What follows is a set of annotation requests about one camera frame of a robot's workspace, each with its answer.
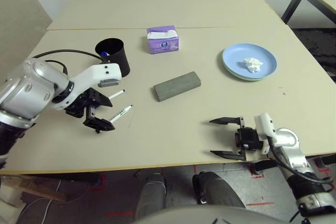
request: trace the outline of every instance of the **blue plate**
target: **blue plate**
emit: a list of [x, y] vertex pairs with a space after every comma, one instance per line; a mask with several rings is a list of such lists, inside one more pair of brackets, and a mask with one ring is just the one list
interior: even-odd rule
[[[244, 59], [251, 57], [264, 63], [260, 66], [259, 72], [251, 73], [246, 68]], [[277, 60], [270, 51], [248, 43], [234, 44], [226, 48], [223, 51], [223, 63], [231, 73], [235, 73], [235, 76], [242, 77], [244, 80], [261, 80], [270, 76], [277, 69]]]

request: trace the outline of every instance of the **wooden plank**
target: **wooden plank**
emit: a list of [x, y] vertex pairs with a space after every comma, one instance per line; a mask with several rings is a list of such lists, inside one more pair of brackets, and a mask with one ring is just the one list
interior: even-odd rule
[[21, 178], [19, 176], [2, 175], [1, 183], [5, 186], [22, 190], [26, 193], [52, 199], [59, 202], [66, 202], [67, 195], [48, 187], [37, 185], [34, 179]]

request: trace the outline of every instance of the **black cup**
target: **black cup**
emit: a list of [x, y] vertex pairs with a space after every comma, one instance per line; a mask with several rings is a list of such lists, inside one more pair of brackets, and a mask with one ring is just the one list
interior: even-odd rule
[[108, 60], [111, 63], [117, 63], [122, 77], [125, 77], [130, 73], [130, 66], [128, 65], [122, 40], [116, 38], [102, 40], [96, 45], [95, 50], [104, 60]]

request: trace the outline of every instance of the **metal table frame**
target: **metal table frame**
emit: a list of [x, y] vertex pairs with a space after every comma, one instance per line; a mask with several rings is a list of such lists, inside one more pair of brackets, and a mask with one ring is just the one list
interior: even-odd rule
[[[326, 15], [332, 22], [336, 24], [336, 10], [331, 10], [330, 8], [326, 7], [320, 0], [307, 0], [313, 6], [315, 6], [321, 13]], [[291, 0], [287, 9], [285, 10], [283, 16], [281, 17], [282, 21], [287, 24], [293, 13], [295, 12], [296, 8], [300, 4], [301, 0]]]

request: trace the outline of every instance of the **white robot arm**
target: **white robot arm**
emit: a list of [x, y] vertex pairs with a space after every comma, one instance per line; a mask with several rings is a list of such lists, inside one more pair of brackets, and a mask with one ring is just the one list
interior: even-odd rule
[[34, 125], [49, 105], [77, 118], [87, 109], [84, 125], [100, 131], [114, 130], [109, 121], [94, 116], [96, 106], [112, 104], [91, 86], [118, 85], [120, 81], [121, 72], [116, 63], [93, 65], [69, 78], [43, 60], [25, 60], [0, 87], [0, 168], [16, 140]]
[[240, 125], [236, 133], [238, 153], [211, 151], [230, 159], [246, 160], [246, 151], [261, 150], [270, 154], [279, 165], [296, 199], [296, 204], [305, 223], [332, 223], [336, 218], [336, 201], [323, 184], [331, 184], [332, 179], [318, 179], [300, 149], [298, 136], [289, 129], [275, 129], [273, 120], [267, 113], [255, 116], [256, 129], [245, 127], [244, 118], [218, 118], [210, 122], [216, 124], [236, 123]]

